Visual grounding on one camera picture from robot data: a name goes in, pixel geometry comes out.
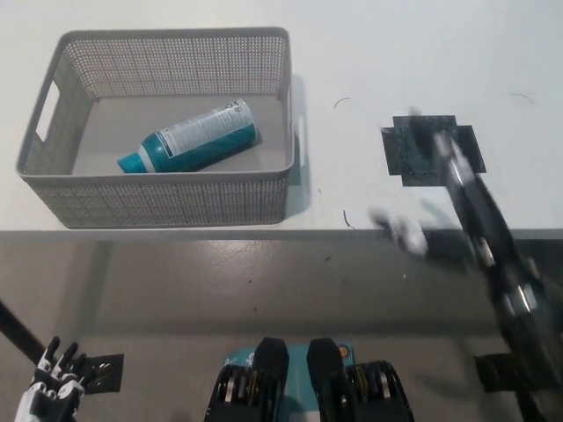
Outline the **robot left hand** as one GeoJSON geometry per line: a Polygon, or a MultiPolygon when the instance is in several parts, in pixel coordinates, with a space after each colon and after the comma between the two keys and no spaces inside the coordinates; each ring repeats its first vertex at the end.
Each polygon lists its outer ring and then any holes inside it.
{"type": "Polygon", "coordinates": [[[95,377],[86,366],[87,355],[75,357],[79,344],[72,342],[57,359],[60,338],[53,337],[36,365],[28,389],[20,398],[15,422],[71,422],[89,383],[95,377]]]}

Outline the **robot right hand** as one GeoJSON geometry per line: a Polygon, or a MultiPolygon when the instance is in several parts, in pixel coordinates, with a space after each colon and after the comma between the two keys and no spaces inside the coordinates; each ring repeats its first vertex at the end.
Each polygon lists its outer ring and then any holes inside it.
{"type": "Polygon", "coordinates": [[[472,130],[450,115],[413,109],[382,131],[390,173],[407,187],[441,187],[460,223],[459,234],[429,229],[415,219],[373,209],[371,222],[405,254],[453,271],[475,266],[495,286],[531,278],[536,270],[522,257],[493,195],[480,176],[483,160],[471,149],[472,130]]]}

